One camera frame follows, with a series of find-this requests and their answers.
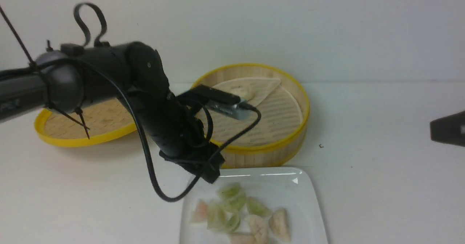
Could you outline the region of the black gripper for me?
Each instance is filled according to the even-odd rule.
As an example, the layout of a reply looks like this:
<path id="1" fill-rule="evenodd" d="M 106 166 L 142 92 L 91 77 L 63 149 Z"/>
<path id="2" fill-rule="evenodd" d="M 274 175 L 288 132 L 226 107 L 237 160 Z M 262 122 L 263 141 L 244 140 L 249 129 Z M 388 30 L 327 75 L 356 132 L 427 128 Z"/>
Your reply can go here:
<path id="1" fill-rule="evenodd" d="M 216 155 L 207 164 L 218 146 L 206 141 L 201 121 L 188 108 L 204 106 L 239 121 L 249 118 L 254 109 L 239 96 L 206 85 L 193 87 L 177 97 L 168 93 L 156 98 L 138 92 L 138 118 L 145 132 L 158 145 L 160 156 L 192 175 L 200 175 L 208 183 L 214 183 L 224 158 L 221 154 Z"/>

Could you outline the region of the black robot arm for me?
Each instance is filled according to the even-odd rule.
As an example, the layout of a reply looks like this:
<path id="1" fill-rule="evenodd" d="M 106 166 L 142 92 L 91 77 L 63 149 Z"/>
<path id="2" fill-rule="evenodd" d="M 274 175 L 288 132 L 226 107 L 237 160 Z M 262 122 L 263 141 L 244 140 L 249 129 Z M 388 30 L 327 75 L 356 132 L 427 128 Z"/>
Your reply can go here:
<path id="1" fill-rule="evenodd" d="M 90 49 L 63 44 L 42 54 L 29 67 L 1 71 L 1 122 L 38 108 L 71 119 L 72 113 L 80 115 L 84 108 L 111 99 L 118 99 L 133 117 L 154 185 L 157 180 L 148 135 L 162 158 L 214 183 L 225 161 L 221 150 L 258 123 L 254 121 L 224 145 L 215 145 L 211 142 L 211 116 L 207 117 L 207 133 L 195 117 L 201 109 L 209 107 L 240 119 L 241 112 L 254 107 L 236 95 L 206 85 L 174 95 L 160 55 L 140 42 Z"/>

